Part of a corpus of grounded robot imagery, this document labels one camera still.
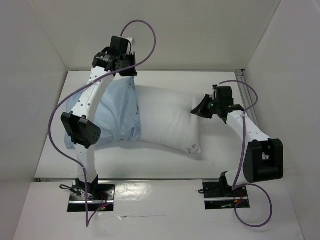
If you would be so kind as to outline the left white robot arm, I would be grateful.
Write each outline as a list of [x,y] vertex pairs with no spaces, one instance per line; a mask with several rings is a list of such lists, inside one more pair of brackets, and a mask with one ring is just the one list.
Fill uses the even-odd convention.
[[78,102],[69,112],[61,115],[62,124],[71,138],[76,151],[76,160],[82,164],[78,168],[75,185],[88,200],[97,197],[99,193],[98,174],[95,167],[95,144],[102,135],[102,130],[94,123],[100,101],[115,74],[122,70],[122,77],[135,77],[137,71],[136,53],[125,53],[118,56],[98,53],[92,62],[92,68],[86,89],[80,95]]

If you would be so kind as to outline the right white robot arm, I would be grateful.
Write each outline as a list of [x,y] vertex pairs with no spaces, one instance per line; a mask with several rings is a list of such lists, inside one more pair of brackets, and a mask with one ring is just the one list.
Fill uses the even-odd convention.
[[220,175],[220,194],[230,196],[237,188],[247,184],[283,178],[282,141],[278,138],[272,139],[263,133],[247,116],[245,109],[239,104],[234,104],[232,97],[218,98],[207,94],[191,114],[205,119],[218,116],[242,140],[238,169]]

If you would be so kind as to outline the white pillow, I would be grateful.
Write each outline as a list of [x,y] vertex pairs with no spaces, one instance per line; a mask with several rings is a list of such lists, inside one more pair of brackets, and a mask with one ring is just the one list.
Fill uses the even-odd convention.
[[141,141],[201,153],[200,120],[191,111],[203,100],[202,93],[138,85],[136,94]]

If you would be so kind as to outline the light blue pillowcase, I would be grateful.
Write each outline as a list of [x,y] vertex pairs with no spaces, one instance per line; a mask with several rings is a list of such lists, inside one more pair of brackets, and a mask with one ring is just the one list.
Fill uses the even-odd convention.
[[101,136],[97,149],[119,141],[136,141],[141,137],[138,97],[133,76],[116,78],[104,92],[95,113],[94,124]]

